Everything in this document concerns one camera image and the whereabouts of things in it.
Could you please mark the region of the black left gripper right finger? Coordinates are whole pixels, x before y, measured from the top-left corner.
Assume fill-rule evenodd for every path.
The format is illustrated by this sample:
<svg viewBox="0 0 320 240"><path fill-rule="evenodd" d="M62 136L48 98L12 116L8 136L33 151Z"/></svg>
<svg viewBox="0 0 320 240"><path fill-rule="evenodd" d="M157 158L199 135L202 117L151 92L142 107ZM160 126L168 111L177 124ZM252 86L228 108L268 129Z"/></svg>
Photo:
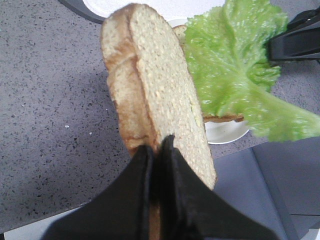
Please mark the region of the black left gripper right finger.
<svg viewBox="0 0 320 240"><path fill-rule="evenodd" d="M167 136L160 155L161 224L164 240L276 240L209 189Z"/></svg>

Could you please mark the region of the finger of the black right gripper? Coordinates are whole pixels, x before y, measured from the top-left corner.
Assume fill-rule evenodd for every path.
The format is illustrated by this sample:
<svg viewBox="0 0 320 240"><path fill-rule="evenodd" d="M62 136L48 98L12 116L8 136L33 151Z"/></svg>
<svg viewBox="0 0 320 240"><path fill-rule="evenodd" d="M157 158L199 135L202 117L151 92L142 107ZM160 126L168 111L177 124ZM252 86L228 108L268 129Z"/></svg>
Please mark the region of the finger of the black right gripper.
<svg viewBox="0 0 320 240"><path fill-rule="evenodd" d="M320 22L291 21L287 31L268 41L266 53L271 62L318 61L320 59Z"/></svg>
<svg viewBox="0 0 320 240"><path fill-rule="evenodd" d="M306 10L297 14L287 25L287 30L299 29L318 20L320 8Z"/></svg>

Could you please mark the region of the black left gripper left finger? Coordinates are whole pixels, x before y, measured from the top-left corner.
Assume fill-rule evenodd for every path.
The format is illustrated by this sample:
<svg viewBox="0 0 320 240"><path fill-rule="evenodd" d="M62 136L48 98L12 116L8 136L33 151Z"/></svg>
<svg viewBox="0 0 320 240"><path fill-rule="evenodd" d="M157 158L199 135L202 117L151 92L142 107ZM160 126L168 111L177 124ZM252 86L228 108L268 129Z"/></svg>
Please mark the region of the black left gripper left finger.
<svg viewBox="0 0 320 240"><path fill-rule="evenodd" d="M43 240L147 240L154 154L140 146L128 166L100 195L54 221Z"/></svg>

